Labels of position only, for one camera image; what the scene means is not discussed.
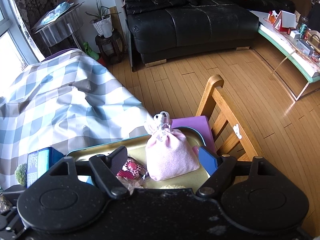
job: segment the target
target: potted plant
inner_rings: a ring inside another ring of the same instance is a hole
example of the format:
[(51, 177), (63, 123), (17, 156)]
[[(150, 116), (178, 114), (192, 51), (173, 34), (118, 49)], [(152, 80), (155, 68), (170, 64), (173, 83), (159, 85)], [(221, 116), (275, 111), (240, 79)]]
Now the potted plant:
[(112, 26), (112, 20), (111, 20), (111, 13), (109, 12), (109, 7), (105, 7), (105, 6), (99, 6), (99, 0), (96, 0), (96, 4), (97, 4), (97, 9), (98, 9), (98, 13), (97, 14), (91, 14), (88, 12), (85, 12), (87, 15), (93, 16), (94, 19), (90, 22), (94, 28), (97, 30), (99, 36), (103, 35), (102, 29), (101, 29), (101, 25), (104, 23), (104, 21), (107, 21), (110, 23), (110, 25)]

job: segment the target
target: white woven flower pot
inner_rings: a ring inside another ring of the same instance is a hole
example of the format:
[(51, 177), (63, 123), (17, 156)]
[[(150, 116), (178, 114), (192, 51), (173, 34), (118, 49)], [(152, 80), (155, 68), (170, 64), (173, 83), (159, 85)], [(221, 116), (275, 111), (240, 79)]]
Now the white woven flower pot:
[(101, 25), (102, 25), (102, 23), (103, 23), (104, 21), (110, 22), (110, 23), (112, 24), (112, 19), (111, 19), (111, 17), (92, 24), (92, 25), (94, 26), (94, 28), (97, 30), (99, 36), (102, 36), (102, 35), (103, 35), (102, 29), (101, 29)]

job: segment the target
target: pink button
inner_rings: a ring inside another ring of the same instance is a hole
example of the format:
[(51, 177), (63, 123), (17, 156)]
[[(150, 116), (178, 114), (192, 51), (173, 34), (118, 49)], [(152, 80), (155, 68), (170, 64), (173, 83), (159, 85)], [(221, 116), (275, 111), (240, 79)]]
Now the pink button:
[(135, 163), (129, 163), (128, 168), (132, 168), (133, 170), (137, 169), (137, 165)]

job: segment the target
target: green table edge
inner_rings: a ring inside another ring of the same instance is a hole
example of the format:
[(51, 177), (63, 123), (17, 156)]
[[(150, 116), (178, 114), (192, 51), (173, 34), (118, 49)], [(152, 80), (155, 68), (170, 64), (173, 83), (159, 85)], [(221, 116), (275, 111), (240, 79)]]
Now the green table edge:
[[(273, 38), (271, 38), (269, 35), (263, 32), (260, 28), (258, 29), (258, 33), (260, 33), (263, 37), (270, 41), (286, 57), (289, 55), (289, 53), (284, 48), (282, 48)], [(300, 64), (292, 56), (289, 56), (288, 59), (297, 67), (297, 69), (302, 73), (302, 75), (306, 78), (306, 80), (309, 83), (314, 83), (320, 80), (320, 76), (316, 76), (314, 78), (310, 77), (308, 73), (304, 70), (304, 68), (301, 67)]]

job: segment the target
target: wooden floor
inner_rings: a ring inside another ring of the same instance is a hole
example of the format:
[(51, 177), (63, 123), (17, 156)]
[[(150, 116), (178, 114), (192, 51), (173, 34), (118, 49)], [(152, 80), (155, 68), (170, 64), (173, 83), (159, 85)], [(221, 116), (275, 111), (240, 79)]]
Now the wooden floor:
[[(253, 48), (267, 62), (279, 64), (284, 58), (260, 39)], [(310, 208), (303, 228), (312, 236), (320, 235), (320, 91), (293, 101), (277, 78), (268, 78), (271, 70), (255, 50), (180, 57), (158, 66), (141, 66), (134, 73), (126, 59), (109, 70), (151, 115), (164, 110), (171, 118), (194, 116), (208, 78), (221, 75), (264, 156), (308, 196)], [(231, 127), (225, 129), (217, 147), (231, 131)], [(241, 147), (233, 152), (235, 156), (242, 153)]]

